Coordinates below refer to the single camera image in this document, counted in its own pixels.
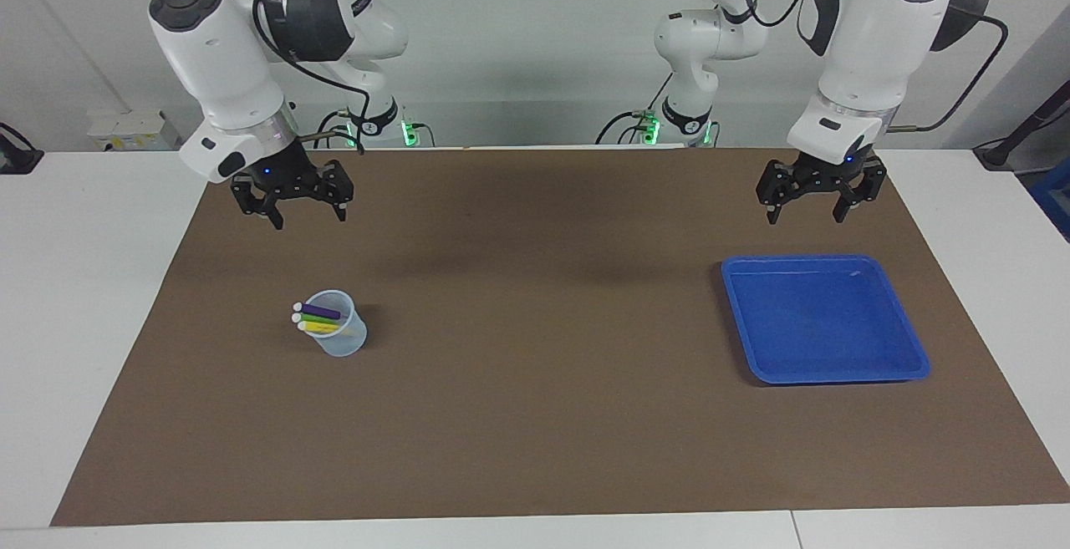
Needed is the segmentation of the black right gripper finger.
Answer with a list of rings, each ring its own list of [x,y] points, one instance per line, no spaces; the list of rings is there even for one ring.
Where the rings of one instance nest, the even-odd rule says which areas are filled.
[[[278,231],[282,230],[282,213],[278,209],[278,200],[282,198],[279,188],[264,190],[255,184],[253,176],[233,176],[231,190],[236,205],[246,215],[257,215],[268,218]]]
[[[328,161],[317,169],[316,200],[332,205],[338,222],[347,222],[348,204],[354,197],[354,185],[340,161]]]

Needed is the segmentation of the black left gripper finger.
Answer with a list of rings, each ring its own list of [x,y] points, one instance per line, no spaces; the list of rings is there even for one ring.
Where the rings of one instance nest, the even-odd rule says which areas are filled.
[[[867,158],[860,169],[860,181],[856,185],[842,183],[840,198],[834,205],[834,222],[843,224],[849,212],[863,202],[878,199],[880,187],[887,179],[886,167],[880,158]]]
[[[769,225],[776,225],[784,204],[791,201],[791,169],[782,161],[768,161],[756,182],[756,199],[766,209]]]

